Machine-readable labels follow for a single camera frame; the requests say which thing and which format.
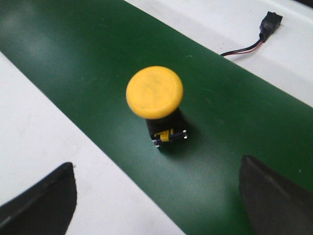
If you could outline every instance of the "electrical connector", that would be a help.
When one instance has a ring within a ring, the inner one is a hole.
[[[282,21],[282,16],[277,15],[275,12],[268,12],[260,25],[260,38],[265,42],[270,35],[278,28]]]

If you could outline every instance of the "yellow button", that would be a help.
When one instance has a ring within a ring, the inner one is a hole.
[[[126,89],[126,100],[138,116],[159,119],[177,109],[182,94],[182,83],[175,72],[166,67],[151,66],[131,78]]]

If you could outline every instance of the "white surface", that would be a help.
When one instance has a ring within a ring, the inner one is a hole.
[[[276,12],[282,24],[266,43],[226,58],[313,107],[313,9],[292,0],[126,1],[218,54],[254,44]]]
[[[73,162],[77,207],[67,235],[184,234],[0,53],[0,205]]]

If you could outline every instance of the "wire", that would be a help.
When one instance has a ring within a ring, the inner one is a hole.
[[[262,42],[263,42],[263,38],[260,38],[255,44],[253,44],[249,47],[239,49],[239,50],[231,50],[231,51],[228,51],[228,52],[221,54],[221,56],[234,55],[234,54],[244,54],[244,53],[253,52],[262,44]]]

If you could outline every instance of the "red wire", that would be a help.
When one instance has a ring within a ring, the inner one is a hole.
[[[231,54],[228,54],[228,55],[239,55],[239,54],[246,54],[246,53],[250,53],[250,52],[253,52],[255,51],[257,48],[259,48],[261,45],[262,45],[263,41],[261,41],[254,49],[252,50],[249,50],[249,51],[243,51],[243,52],[237,52],[237,53],[231,53]]]

